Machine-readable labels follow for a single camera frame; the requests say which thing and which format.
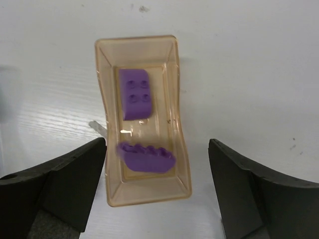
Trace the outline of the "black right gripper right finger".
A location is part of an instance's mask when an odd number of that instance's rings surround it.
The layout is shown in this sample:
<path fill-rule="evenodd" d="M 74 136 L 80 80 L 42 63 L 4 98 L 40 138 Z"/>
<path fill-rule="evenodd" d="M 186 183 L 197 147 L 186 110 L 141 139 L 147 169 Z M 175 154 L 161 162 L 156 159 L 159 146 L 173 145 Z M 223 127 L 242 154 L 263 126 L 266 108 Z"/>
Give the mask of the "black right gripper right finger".
<path fill-rule="evenodd" d="M 319 185 L 209 141 L 209 162 L 227 239 L 317 239 Z"/>

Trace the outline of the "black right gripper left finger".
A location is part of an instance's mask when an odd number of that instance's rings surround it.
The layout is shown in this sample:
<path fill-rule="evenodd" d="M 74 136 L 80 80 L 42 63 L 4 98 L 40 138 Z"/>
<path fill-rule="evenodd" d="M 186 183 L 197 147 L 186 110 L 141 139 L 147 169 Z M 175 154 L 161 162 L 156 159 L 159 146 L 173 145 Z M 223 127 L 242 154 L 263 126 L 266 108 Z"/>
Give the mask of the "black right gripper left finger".
<path fill-rule="evenodd" d="M 0 179 L 2 239 L 77 239 L 86 229 L 105 161 L 99 137 Z"/>

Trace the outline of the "purple lego brick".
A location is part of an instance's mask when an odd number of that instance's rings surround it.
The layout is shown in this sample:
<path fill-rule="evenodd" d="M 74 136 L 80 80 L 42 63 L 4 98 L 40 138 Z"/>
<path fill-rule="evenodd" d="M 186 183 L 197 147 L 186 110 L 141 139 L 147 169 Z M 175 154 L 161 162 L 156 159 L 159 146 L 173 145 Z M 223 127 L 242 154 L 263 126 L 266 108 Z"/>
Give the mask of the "purple lego brick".
<path fill-rule="evenodd" d="M 123 120 L 143 120 L 152 115 L 149 76 L 144 69 L 120 69 Z"/>
<path fill-rule="evenodd" d="M 117 153 L 126 166 L 136 172 L 166 173 L 176 164 L 173 153 L 163 147 L 143 147 L 141 144 L 121 142 L 117 146 Z"/>

